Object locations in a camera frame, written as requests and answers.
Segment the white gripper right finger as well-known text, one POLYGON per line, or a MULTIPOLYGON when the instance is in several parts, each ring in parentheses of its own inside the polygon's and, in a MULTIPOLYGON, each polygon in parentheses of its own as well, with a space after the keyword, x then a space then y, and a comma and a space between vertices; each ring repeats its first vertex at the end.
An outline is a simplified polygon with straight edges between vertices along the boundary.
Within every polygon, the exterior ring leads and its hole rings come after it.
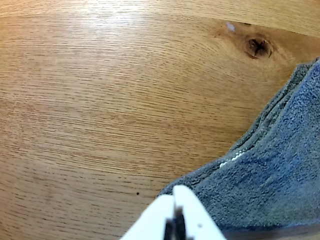
POLYGON ((205 207, 191 189, 173 188, 174 237, 177 240, 225 240, 205 207))

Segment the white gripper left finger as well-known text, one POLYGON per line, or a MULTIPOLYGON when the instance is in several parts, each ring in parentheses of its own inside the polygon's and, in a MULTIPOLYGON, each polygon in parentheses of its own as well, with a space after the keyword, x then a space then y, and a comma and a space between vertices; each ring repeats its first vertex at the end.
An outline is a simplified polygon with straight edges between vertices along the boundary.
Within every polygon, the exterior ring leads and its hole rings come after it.
POLYGON ((121 240, 164 240, 167 222, 174 218, 175 201, 172 195, 156 198, 121 240))

